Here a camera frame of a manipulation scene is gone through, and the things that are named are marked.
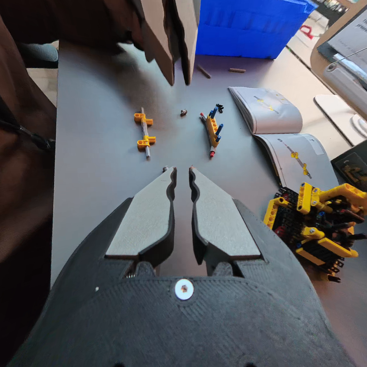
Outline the blue plastic bin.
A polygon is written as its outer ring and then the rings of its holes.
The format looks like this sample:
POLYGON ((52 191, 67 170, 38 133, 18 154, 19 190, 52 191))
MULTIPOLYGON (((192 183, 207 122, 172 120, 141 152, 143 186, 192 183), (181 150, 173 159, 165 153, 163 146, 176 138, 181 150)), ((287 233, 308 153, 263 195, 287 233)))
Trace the blue plastic bin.
POLYGON ((196 54, 275 59, 317 7, 309 0, 202 0, 196 54))

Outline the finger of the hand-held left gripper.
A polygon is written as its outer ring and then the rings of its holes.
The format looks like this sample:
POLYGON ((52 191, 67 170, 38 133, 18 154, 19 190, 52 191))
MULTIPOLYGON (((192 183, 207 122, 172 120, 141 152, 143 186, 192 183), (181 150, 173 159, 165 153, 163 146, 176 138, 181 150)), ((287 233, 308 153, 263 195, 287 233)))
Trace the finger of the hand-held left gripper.
POLYGON ((174 64, 169 48, 168 36, 164 28, 165 13, 161 0, 141 0, 145 58, 155 60, 163 76, 174 85, 174 64))
POLYGON ((190 85, 193 76, 196 43, 200 22, 199 0, 175 0, 175 23, 178 36, 178 48, 181 67, 186 85, 190 85))

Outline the printed paper sheet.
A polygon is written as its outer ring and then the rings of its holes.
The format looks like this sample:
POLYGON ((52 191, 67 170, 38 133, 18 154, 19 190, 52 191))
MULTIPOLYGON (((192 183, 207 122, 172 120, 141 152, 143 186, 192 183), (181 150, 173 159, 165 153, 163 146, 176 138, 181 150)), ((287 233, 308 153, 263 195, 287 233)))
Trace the printed paper sheet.
POLYGON ((367 10, 358 13, 344 28, 327 41, 328 45, 343 56, 349 56, 367 46, 367 10))

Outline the yellow black lego bulldozer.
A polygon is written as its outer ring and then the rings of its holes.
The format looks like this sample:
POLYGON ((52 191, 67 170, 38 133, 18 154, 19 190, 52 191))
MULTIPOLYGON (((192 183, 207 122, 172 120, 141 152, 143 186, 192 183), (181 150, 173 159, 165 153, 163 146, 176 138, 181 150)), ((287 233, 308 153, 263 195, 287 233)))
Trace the yellow black lego bulldozer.
POLYGON ((264 223, 322 280, 340 283, 345 259, 359 256, 355 242, 366 240, 366 234, 355 232, 355 226, 365 222, 366 206, 366 192, 348 183, 321 190, 303 182, 298 192, 279 188, 264 223))

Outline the grey axle yellow connectors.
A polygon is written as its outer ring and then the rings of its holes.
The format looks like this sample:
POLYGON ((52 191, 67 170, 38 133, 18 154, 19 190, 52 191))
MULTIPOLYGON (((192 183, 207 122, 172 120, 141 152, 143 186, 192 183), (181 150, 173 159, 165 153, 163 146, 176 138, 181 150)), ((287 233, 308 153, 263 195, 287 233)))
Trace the grey axle yellow connectors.
POLYGON ((137 148, 145 151, 145 156, 148 160, 151 157, 150 146, 156 143, 156 137, 150 136, 148 132, 148 127, 153 125, 154 120, 147 118, 144 107, 141 107, 140 112, 134 114, 134 122, 140 125, 142 130, 142 138, 137 141, 137 148))

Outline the brown wooden board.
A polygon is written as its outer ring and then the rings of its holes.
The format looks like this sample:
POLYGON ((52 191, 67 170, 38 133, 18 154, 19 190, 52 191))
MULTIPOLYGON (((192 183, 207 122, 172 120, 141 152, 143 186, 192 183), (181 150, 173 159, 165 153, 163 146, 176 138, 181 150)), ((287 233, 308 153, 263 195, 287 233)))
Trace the brown wooden board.
POLYGON ((333 37, 335 33, 339 32, 340 28, 349 23, 353 19, 353 17, 357 16, 359 12, 363 11, 367 5, 366 0, 360 0, 356 3, 351 3, 349 1, 339 2, 347 7, 348 10, 343 16, 335 21, 333 25, 329 26, 328 30, 316 43, 310 56, 311 71, 319 78, 322 77, 323 71, 329 65, 329 62, 321 54, 319 54, 317 48, 324 42, 328 41, 331 37, 333 37))

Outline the black lego box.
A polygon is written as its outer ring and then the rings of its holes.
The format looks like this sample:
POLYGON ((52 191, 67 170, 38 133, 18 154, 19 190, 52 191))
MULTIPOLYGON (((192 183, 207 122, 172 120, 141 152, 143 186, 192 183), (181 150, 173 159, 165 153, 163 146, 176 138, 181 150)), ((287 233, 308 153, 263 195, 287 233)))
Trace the black lego box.
POLYGON ((333 168, 349 184, 367 191, 367 141, 357 144, 331 160, 333 168))

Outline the open instruction booklet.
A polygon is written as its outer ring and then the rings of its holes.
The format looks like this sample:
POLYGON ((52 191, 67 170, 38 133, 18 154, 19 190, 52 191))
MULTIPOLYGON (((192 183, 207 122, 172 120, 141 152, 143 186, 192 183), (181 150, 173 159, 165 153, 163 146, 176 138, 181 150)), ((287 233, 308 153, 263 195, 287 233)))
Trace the open instruction booklet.
POLYGON ((228 87, 250 133, 263 143, 280 186, 298 191, 306 182, 323 191, 338 179, 320 141, 301 133, 302 117, 282 94, 273 89, 228 87))

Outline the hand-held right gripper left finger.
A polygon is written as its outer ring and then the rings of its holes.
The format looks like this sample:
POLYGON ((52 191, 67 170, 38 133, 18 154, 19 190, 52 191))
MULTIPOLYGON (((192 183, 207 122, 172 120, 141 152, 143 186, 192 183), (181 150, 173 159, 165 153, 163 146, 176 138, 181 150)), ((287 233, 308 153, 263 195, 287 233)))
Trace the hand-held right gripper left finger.
POLYGON ((106 258, 149 262, 157 267, 171 255, 176 184, 177 168, 170 167, 132 198, 106 258))

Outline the yellow lego beam blue pins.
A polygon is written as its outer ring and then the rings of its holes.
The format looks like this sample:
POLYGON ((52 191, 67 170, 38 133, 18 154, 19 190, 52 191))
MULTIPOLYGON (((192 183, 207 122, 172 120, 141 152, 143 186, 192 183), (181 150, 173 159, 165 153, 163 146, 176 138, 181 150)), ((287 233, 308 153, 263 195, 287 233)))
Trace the yellow lego beam blue pins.
POLYGON ((209 152, 209 158, 212 159, 216 153, 217 147, 219 145, 219 142, 221 140, 220 133, 223 129, 223 123, 218 124, 215 115, 218 112, 216 109, 216 106, 213 110, 209 112, 208 115, 205 115, 203 112, 200 113, 200 120, 203 122, 209 142, 210 142, 210 152, 209 152))

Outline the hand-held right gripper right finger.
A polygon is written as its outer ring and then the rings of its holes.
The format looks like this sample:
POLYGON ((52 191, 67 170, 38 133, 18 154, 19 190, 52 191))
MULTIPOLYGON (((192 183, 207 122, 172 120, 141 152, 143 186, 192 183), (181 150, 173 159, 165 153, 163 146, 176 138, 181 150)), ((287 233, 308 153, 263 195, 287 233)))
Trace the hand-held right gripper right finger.
POLYGON ((203 175, 189 169, 192 208, 192 240, 196 261, 205 262, 212 276, 219 263, 262 259, 234 199, 203 175))

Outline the white monitor stand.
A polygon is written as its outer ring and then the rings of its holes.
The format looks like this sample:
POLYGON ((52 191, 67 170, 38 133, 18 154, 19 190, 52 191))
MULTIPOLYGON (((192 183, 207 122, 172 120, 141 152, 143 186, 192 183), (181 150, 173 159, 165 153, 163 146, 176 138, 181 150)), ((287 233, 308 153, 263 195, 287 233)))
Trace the white monitor stand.
MULTIPOLYGON (((362 102, 366 107, 366 72, 353 61, 340 53, 332 52, 332 66, 327 72, 340 71, 351 77, 361 87, 362 102)), ((319 94, 314 97, 315 104, 333 123, 351 146, 366 140, 366 120, 360 117, 339 95, 319 94)))

